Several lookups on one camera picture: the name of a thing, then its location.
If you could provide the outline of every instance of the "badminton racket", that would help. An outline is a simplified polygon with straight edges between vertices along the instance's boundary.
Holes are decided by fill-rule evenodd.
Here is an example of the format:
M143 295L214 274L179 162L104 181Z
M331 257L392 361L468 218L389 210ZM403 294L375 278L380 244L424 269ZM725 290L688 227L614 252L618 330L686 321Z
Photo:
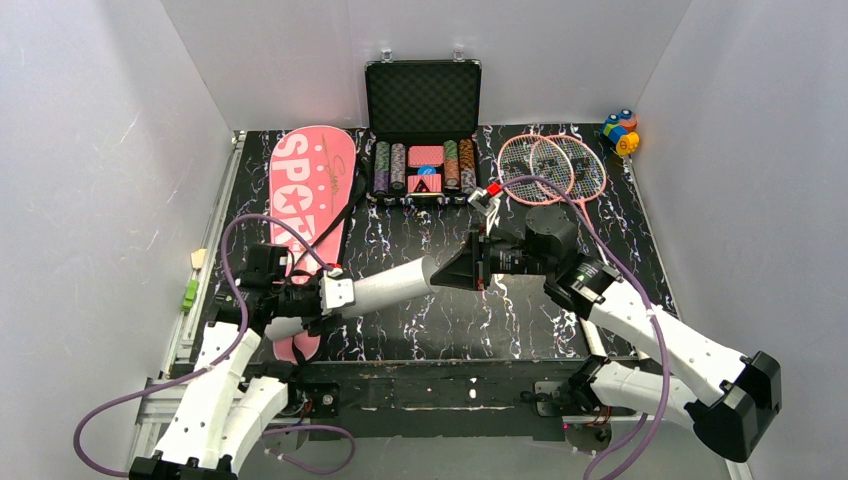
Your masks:
M583 218L586 220L586 226L594 230L595 227L589 218L586 203L598 198L607 186L607 172L604 169L604 164L601 163L591 148L574 137L551 135L546 138L565 153L569 165L566 168L562 163L552 161L549 157L533 156L530 160L530 170L534 175L547 178L561 187L568 194L568 197L580 206ZM565 189L569 185L571 185L570 191ZM562 197L551 187L539 185L539 188L554 201L562 200ZM598 253L600 253L601 260L604 263L609 263L600 247L598 247ZM598 327L582 318L580 324L586 335L589 351L595 355L607 355L606 348L601 342L601 332Z
M551 140L534 134L510 138L501 147L497 160L501 184L513 178L532 175L532 158L538 158L546 165L556 165L557 186L562 187L565 192L571 189L574 173L565 152ZM525 205L550 205L558 201L556 195L550 195L538 182L522 182L510 185L504 190L515 201Z

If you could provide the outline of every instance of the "purple cable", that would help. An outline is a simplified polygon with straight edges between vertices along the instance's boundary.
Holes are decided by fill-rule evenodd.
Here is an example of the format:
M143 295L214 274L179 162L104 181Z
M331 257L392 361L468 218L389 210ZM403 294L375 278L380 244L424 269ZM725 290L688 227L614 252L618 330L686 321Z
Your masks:
M292 427L285 427L285 428L277 428L277 429L274 429L274 430L267 430L265 433L262 434L262 436L268 437L268 436L271 436L271 435L278 435L280 433L308 432L308 431L317 431L317 430L323 430L325 432L338 433L338 434L346 437L348 440L350 440L350 453L348 454L347 458L338 467L331 468L329 470L324 470L324 469L321 469L321 468L313 467L311 465L307 465L307 464L301 462L300 460L298 460L294 457L289 457L288 455L285 455L282 452L279 452L279 451L274 450L272 448L269 448L268 451L273 453L274 455L276 455L278 457L282 455L283 460L291 463L292 465L295 465L296 467L302 468L303 470L306 470L309 473L314 473L316 475L331 475L331 474L336 473L339 470L343 469L344 467L346 467L347 464L350 463L351 460L353 460L353 454L356 453L356 440L353 439L353 435L351 435L351 433L348 432L347 430L345 430L343 428L339 428L339 427L334 427L332 425L297 425L297 426L292 426Z
M88 422L91 421L92 418L96 417L97 415L99 415L103 411L108 410L108 409L110 409L114 406L120 405L122 403L129 402L130 400L135 400L136 398L140 398L140 397L150 395L152 393L161 392L162 390L167 390L171 387L180 385L182 383L185 383L189 380L193 380L193 379L203 375L204 373L211 370L211 367L214 367L215 365L218 365L219 363L224 361L224 359L227 358L227 356L230 353L232 353L233 350L236 349L238 344L241 342L242 338L244 338L244 334L245 334L245 332L247 332L247 320L248 320L247 319L247 304L244 302L244 296L241 294L241 291L239 291L238 286L236 286L236 281L233 278L232 271L230 270L230 261L227 259L227 255L230 254L230 252L227 251L227 240L229 240L230 233L233 231L235 226L240 224L240 223L243 223L247 220L264 220L266 222L271 222L273 224L279 225L280 227L286 229L286 231L288 231L290 234L292 234L292 236L294 238L296 238L297 241L300 242L300 244L304 246L304 248L306 248L306 251L309 252L309 254L312 255L313 258L315 258L315 260L321 265L321 267L323 267L325 270L332 270L332 267L329 264L327 264L327 262L325 262L324 260L321 260L321 257L318 256L318 253L315 252L315 249L312 248L312 246L309 245L309 243L307 243L306 240L303 239L303 237L297 232L297 230L286 225L281 220L278 220L274 217L269 217L268 215L262 215L262 214L259 214L259 213L248 213L246 215L241 215L239 217L234 218L233 221L230 222L229 225L227 225L227 228L224 229L223 235L221 235L220 251L221 251L221 266L223 267L223 270L224 270L224 276L227 278L227 284L229 284L230 288L233 290L233 294L235 295L236 300L238 301L238 304L239 304L239 309L241 310L241 323L239 324L238 336L236 336L236 339L233 341L232 345L230 345L229 347L227 347L226 350L221 352L221 355L219 355L215 360L212 360L211 362L209 362L208 367L200 368L198 370L195 370L194 372L189 373L188 375L184 375L182 377L176 378L174 380L163 383L161 385L156 385L154 387L145 388L144 390L140 390L138 392L131 393L129 395L124 395L123 397L119 397L119 398L116 398L114 400L108 401L108 402L104 403L103 405L100 405L99 407L97 407L94 410L85 414L85 416L82 417L82 420L80 420L80 422L77 424L77 428L74 429L74 452L76 452L77 457L79 457L79 459L82 460L83 463L88 465L92 470L94 470L98 473L102 473L103 475L108 475L110 477L124 478L124 477L129 476L129 472L112 470L111 468L106 468L106 467L100 465L99 463L95 462L91 457L89 457L88 454L85 453L85 451L82 449L82 442L80 441L80 437L82 437L82 430L85 428L86 424L88 424Z
M633 275L633 272L631 272L627 267L624 266L621 260L619 260L618 257L616 257L610 251L609 247L607 247L607 245L603 242L603 240L601 240L598 234L595 233L595 230L590 226L588 219L583 218L583 212L581 212L577 205L574 204L574 202L571 200L571 198L569 198L566 192L547 178L540 177L538 175L524 175L521 177L516 177L507 180L506 182L501 184L501 188L505 189L506 187L512 184L521 182L540 182L554 189L557 194L562 197L566 201L566 203L568 203L568 206L571 207L572 210L574 210L574 213L577 215L577 218L589 230L589 234L592 235L592 239L594 239L598 247L601 248L607 254L607 258L612 260L616 268L618 268L618 271L624 274L625 278L627 278L627 281L630 282L633 288L636 289L636 291L639 293L639 297L642 299L642 303L645 305L645 309L652 312L649 320L651 322L651 326L654 328L654 334L657 337L657 345L659 346L660 350L660 363L662 364L663 383L662 392L660 394L660 403L659 406L657 406L657 413L654 414L654 420L651 422L651 427L648 429L648 433L645 435L645 437L642 438L642 440L639 442L639 445L636 446L630 456L628 456L621 463L621 465L616 467L615 470L613 470L607 476L601 479L612 480L614 478L617 478L619 475L624 473L625 470L630 468L630 466L636 462L639 456L642 455L642 452L644 452L645 449L648 448L648 444L650 444L651 440L653 440L654 436L656 436L657 430L659 430L660 428L660 421L665 415L665 408L668 404L669 384L671 382L671 371L668 368L668 350L665 346L665 337L663 336L662 328L660 328L660 324L657 321L657 316L653 313L654 307L651 304L651 300L648 298L648 293L645 291L645 288L642 287L642 284L639 283L639 281L636 279L636 276ZM645 422L647 420L648 415L642 414L642 417L636 423L636 427L633 429L633 431L631 431L624 438L622 438L621 440L619 440L618 442L598 454L598 456L595 457L589 463L589 466L586 467L586 471L583 473L583 480L589 480L590 476L592 475L592 471L595 469L595 467L598 466L601 461L603 461L604 458L608 457L610 454L612 454L616 450L619 450L621 447L627 445L631 440L633 440L636 434L639 433L639 430L641 430L642 427L645 425Z

